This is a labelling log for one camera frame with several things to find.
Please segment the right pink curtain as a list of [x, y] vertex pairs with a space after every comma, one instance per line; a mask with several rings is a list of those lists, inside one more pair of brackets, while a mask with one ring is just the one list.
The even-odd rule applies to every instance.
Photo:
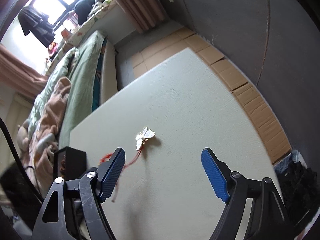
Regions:
[[159, 0], [116, 0], [136, 31], [144, 33], [168, 19]]

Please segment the plush toy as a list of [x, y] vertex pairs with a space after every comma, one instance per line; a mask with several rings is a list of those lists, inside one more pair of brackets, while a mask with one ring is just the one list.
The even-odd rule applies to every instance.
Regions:
[[17, 144], [21, 153], [26, 153], [29, 151], [29, 143], [30, 139], [28, 137], [28, 127], [30, 124], [30, 120], [26, 119], [22, 125], [17, 125]]

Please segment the patterned window sill cushion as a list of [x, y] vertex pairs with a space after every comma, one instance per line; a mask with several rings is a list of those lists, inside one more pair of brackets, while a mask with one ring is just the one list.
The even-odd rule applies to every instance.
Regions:
[[53, 58], [46, 61], [45, 72], [51, 73], [67, 51], [73, 47], [78, 47], [84, 36], [93, 28], [93, 25], [104, 18], [115, 5], [115, 0], [104, 0], [93, 10], [93, 13], [89, 15], [88, 20], [83, 25], [77, 25], [66, 40], [62, 39], [57, 45]]

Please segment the pink curtain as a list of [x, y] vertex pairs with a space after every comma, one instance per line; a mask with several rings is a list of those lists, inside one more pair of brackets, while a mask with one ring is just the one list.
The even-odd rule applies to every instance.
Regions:
[[48, 76], [24, 64], [1, 44], [1, 82], [26, 98], [35, 99], [48, 82]]
[[136, 31], [144, 33], [168, 19], [159, 0], [116, 0]]

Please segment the clothes pile on floor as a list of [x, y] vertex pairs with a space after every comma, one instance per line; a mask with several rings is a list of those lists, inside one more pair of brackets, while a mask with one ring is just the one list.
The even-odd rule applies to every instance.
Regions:
[[297, 232], [301, 232], [319, 208], [317, 172], [307, 167], [298, 150], [293, 150], [273, 168], [290, 223]]

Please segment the black jewelry box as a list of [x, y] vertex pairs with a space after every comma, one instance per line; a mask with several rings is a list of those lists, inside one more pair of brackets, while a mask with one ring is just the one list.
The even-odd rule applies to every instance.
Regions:
[[86, 170], [86, 152], [67, 146], [54, 153], [53, 179], [57, 177], [65, 180], [78, 179]]

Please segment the pink fleece blanket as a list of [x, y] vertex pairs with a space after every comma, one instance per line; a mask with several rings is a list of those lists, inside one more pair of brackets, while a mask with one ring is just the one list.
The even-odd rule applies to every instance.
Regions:
[[71, 90], [69, 78], [61, 77], [44, 106], [42, 116], [29, 143], [28, 152], [22, 158], [31, 183], [41, 196], [45, 196], [53, 182], [54, 153]]

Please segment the orange cup on sill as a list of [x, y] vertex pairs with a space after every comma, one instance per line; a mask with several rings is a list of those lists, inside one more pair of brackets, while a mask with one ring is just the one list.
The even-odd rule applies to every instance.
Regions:
[[68, 41], [68, 40], [70, 39], [70, 37], [72, 36], [72, 33], [71, 33], [69, 30], [67, 30], [67, 29], [63, 29], [63, 30], [61, 31], [61, 35], [62, 35], [62, 37], [63, 37], [63, 39], [64, 39], [65, 41]]

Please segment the left pink curtain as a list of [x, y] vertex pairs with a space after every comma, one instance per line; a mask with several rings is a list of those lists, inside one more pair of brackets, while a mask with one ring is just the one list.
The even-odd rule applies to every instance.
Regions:
[[48, 76], [24, 64], [1, 44], [1, 82], [26, 98], [35, 99], [48, 82]]

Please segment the flattened cardboard on floor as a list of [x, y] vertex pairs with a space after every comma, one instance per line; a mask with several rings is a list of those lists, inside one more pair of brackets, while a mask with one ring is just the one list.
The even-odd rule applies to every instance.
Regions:
[[178, 52], [190, 48], [225, 84], [240, 103], [262, 140], [273, 164], [291, 152], [287, 136], [271, 107], [256, 87], [214, 46], [183, 27], [154, 42], [131, 57], [135, 77]]

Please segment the white butterfly hair clip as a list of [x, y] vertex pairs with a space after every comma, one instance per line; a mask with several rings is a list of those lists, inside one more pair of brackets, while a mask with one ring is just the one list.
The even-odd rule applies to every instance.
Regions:
[[136, 140], [136, 151], [142, 149], [145, 142], [156, 135], [154, 131], [149, 129], [148, 127], [144, 127], [140, 133], [138, 133], [135, 137]]

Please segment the black bag on sill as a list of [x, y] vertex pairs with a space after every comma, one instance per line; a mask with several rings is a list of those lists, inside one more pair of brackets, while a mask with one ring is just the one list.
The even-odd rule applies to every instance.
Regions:
[[82, 25], [87, 21], [87, 17], [92, 10], [95, 0], [80, 0], [74, 6], [74, 12], [78, 16], [78, 25]]

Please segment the hanging dark clothes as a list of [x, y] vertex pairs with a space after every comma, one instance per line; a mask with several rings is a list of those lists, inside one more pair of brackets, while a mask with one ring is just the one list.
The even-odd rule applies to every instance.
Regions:
[[48, 15], [38, 12], [32, 5], [23, 7], [17, 18], [25, 36], [32, 33], [46, 48], [54, 41], [53, 25], [48, 22]]

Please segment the green bed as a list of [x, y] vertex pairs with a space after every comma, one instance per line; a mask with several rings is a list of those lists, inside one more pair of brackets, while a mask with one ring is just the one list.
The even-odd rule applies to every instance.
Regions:
[[115, 51], [105, 33], [95, 31], [81, 44], [70, 72], [72, 84], [57, 140], [59, 147], [69, 145], [71, 131], [117, 93]]

